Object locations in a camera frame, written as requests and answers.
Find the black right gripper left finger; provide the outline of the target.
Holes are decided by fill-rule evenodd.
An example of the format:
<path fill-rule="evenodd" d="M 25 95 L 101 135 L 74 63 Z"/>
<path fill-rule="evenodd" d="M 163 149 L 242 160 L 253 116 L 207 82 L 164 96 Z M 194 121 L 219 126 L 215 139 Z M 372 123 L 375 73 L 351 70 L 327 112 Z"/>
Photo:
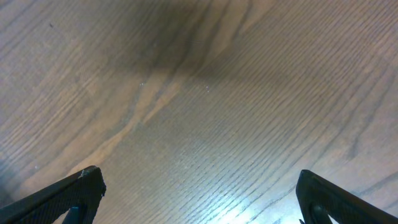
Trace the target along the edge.
<path fill-rule="evenodd" d="M 1 208 L 1 223 L 92 224 L 106 185 L 101 169 L 89 166 L 17 202 Z"/>

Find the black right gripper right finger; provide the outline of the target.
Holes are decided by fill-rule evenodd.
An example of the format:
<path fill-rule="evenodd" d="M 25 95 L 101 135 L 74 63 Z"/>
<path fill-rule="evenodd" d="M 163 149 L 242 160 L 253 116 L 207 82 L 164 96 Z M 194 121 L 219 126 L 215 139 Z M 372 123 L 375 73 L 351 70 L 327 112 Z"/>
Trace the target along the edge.
<path fill-rule="evenodd" d="M 310 170 L 300 172 L 295 188 L 303 218 L 301 224 L 391 223 L 397 217 L 365 202 Z"/>

